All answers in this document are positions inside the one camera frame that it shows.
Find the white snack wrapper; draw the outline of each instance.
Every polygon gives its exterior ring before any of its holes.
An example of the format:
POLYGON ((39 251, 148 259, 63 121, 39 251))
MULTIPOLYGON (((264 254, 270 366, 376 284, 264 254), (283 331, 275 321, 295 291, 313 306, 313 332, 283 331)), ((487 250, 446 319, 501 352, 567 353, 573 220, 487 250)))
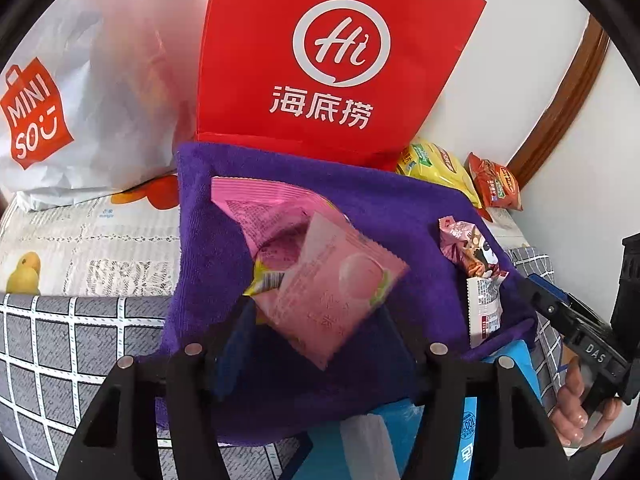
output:
POLYGON ((508 275, 508 272, 503 271, 490 278, 469 278, 466 280, 471 348, 477 347, 500 328, 500 317, 502 316, 500 285, 508 275))

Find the shopping bag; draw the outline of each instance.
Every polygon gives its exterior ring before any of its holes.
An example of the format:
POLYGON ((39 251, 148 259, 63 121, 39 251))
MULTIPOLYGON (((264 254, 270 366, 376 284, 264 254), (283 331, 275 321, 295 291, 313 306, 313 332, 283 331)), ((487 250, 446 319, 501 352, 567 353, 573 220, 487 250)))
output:
POLYGON ((198 140, 393 170, 484 0, 209 0, 198 140))
POLYGON ((145 0, 55 0, 1 73, 0 182, 26 210, 167 173, 192 134, 145 0))

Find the purple towel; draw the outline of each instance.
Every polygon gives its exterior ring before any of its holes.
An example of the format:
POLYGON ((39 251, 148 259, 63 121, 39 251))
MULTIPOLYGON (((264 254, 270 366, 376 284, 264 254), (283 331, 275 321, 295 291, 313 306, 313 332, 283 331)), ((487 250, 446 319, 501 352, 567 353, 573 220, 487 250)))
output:
MULTIPOLYGON (((409 264, 386 306, 421 327, 429 341, 446 343, 471 359, 514 339, 533 343, 535 313, 517 295, 518 273, 461 192, 385 171, 226 144, 184 144, 177 156, 182 256, 163 351, 177 351, 191 335, 225 319, 252 280, 240 226, 211 203, 215 175, 279 180, 331 200, 359 231, 409 264), (438 219, 448 215, 478 225, 500 268, 511 272, 501 288, 502 327, 472 351, 465 277, 439 247, 438 219)), ((405 398, 414 384, 404 349, 378 316, 361 325, 325 372, 261 326, 233 394, 212 414, 213 425, 221 442, 266 444, 405 398)), ((162 410, 158 421, 166 422, 162 410)))

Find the red chip bag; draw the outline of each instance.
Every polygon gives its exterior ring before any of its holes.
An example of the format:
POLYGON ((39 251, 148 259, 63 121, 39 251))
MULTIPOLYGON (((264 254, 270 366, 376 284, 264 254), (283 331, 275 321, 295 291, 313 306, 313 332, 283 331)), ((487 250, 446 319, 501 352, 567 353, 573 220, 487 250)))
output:
POLYGON ((466 164, 484 207, 522 211, 518 181, 504 166, 469 153, 466 164))

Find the metal bolt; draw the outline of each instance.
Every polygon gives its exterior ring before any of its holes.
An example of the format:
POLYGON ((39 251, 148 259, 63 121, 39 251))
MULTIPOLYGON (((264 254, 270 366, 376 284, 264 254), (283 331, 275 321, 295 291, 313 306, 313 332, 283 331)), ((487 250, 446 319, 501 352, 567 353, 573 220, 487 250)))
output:
POLYGON ((431 353, 434 355, 444 355, 449 351, 447 345, 444 343, 431 343, 429 350, 431 350, 431 353))
POLYGON ((498 357, 498 364, 502 368, 513 368, 516 365, 515 361, 508 355, 501 355, 500 357, 498 357))
POLYGON ((118 368, 122 368, 123 370, 126 370, 126 368, 129 368, 132 364, 133 364, 133 357, 131 357, 130 355, 125 355, 125 356, 122 356, 120 359, 118 359, 118 368))
POLYGON ((187 355, 198 355, 202 352, 202 345, 200 343, 189 343, 184 347, 184 353, 187 355))

